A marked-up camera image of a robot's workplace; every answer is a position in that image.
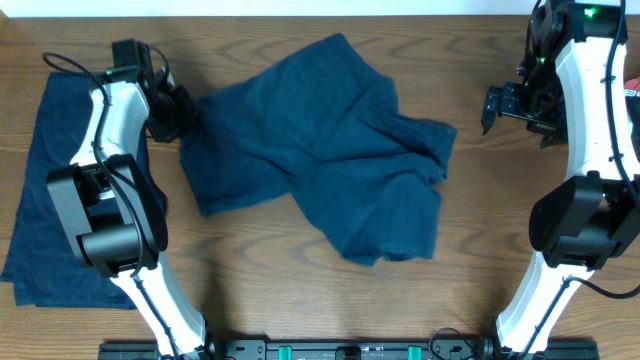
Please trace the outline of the dark navy garment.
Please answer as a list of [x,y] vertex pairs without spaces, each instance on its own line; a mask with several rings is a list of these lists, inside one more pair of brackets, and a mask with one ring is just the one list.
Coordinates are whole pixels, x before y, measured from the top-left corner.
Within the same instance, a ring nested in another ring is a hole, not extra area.
[[90,80],[49,75],[38,108],[9,253],[1,274],[15,304],[133,310],[129,297],[72,253],[46,186],[78,151],[92,111]]

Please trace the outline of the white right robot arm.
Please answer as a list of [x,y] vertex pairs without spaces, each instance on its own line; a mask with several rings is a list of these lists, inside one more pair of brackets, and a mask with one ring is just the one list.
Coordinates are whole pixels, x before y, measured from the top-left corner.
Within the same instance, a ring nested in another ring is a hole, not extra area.
[[639,161],[632,141],[624,66],[624,4],[537,2],[519,79],[487,91],[481,124],[523,120],[543,146],[568,148],[561,185],[532,208],[527,271],[478,359],[595,359],[592,342],[554,341],[555,323],[593,274],[639,234]]

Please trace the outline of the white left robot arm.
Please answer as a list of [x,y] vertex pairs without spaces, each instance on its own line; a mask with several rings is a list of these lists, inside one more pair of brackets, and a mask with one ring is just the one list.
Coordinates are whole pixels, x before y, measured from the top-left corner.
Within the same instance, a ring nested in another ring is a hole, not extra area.
[[74,257],[124,291],[155,336],[104,343],[99,358],[213,359],[207,322],[169,264],[164,211],[138,154],[145,135],[170,143],[199,120],[170,68],[154,69],[155,50],[135,39],[116,41],[112,68],[76,67],[93,83],[92,113],[77,153],[49,172],[47,189]]

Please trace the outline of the dark blue shorts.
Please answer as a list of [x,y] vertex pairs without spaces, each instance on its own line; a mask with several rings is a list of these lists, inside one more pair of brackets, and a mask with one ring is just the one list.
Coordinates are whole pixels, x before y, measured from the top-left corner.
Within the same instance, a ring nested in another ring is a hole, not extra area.
[[203,215],[289,194],[349,261],[434,255],[457,132],[404,116],[393,81],[342,34],[198,106],[180,162]]

